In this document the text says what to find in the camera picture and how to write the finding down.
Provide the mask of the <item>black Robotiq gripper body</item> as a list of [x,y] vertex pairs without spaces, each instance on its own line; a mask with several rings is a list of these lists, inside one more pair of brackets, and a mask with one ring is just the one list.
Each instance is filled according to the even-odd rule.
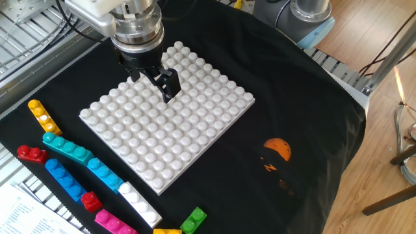
[[162,42],[130,45],[113,38],[112,43],[120,64],[140,69],[161,67]]

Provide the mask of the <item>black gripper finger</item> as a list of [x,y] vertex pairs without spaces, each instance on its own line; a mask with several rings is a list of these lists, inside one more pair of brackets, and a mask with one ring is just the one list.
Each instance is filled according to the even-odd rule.
[[132,69],[128,70],[128,73],[129,73],[129,76],[130,76],[132,82],[135,83],[140,79],[141,74],[140,74],[140,71],[138,69],[132,68]]
[[162,94],[163,101],[168,103],[180,91],[179,76],[175,69],[165,69],[163,66],[145,68],[142,73],[156,86]]

